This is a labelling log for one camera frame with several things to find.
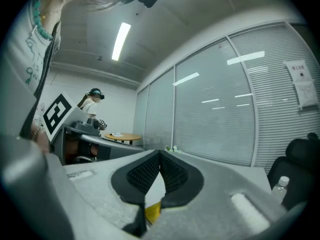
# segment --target vr headset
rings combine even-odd
[[[91,91],[89,91],[89,95],[97,96],[97,98],[100,98],[101,100],[105,99],[105,96],[103,95],[103,93],[98,88],[91,89]]]

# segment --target window blind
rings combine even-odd
[[[246,60],[256,96],[259,119],[256,167],[269,172],[275,159],[285,156],[293,139],[320,134],[316,106],[298,108],[298,97],[284,60],[304,59],[320,97],[320,69],[298,36],[284,24],[253,29],[231,36],[240,55],[264,51],[264,57]]]
[[[253,100],[241,63],[228,64],[236,57],[223,39],[176,66],[173,144],[192,155],[250,166]]]
[[[146,108],[148,99],[148,88],[144,88],[136,96],[134,121],[133,121],[133,133],[142,136],[140,140],[135,141],[135,145],[142,146],[145,131],[146,121]]]
[[[171,69],[150,84],[143,147],[163,150],[171,146],[174,109],[174,71]]]

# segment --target ceiling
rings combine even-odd
[[[86,1],[76,0],[63,9],[61,46],[53,66],[103,73],[137,87],[151,69],[203,28],[244,8],[270,2],[158,0],[152,8],[145,8],[134,1],[111,10],[87,12]],[[111,57],[122,22],[131,29],[119,61],[115,61]]]

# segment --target round wooden table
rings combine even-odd
[[[114,141],[121,141],[122,143],[124,143],[125,141],[129,141],[130,145],[132,145],[132,141],[137,141],[142,138],[140,135],[133,134],[133,133],[121,132],[121,135],[123,135],[123,137],[115,137],[115,136],[110,135],[110,133],[106,133],[104,135],[104,137],[106,137],[110,140],[114,140]]]

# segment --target plastic water bottle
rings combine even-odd
[[[289,178],[282,176],[279,182],[273,187],[272,195],[278,200],[279,204],[284,200],[287,193],[287,185],[289,184]]]

